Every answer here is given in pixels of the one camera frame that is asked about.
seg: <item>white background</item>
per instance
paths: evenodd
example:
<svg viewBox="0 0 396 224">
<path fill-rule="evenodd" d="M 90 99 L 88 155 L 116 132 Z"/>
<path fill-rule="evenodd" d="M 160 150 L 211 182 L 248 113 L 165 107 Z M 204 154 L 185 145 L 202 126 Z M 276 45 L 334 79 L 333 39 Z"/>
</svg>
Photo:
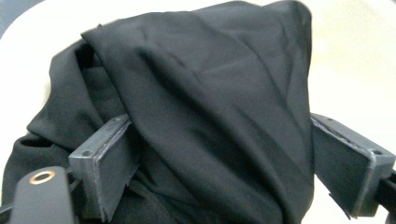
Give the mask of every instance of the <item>white background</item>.
<svg viewBox="0 0 396 224">
<path fill-rule="evenodd" d="M 192 10 L 221 1 L 47 0 L 20 16 L 0 40 L 0 178 L 13 142 L 50 93 L 50 59 L 79 34 L 149 11 Z M 272 1 L 250 1 L 265 5 Z M 311 111 L 341 121 L 396 154 L 396 5 L 391 0 L 303 1 L 313 14 Z M 347 220 L 317 181 L 304 224 Z"/>
</svg>

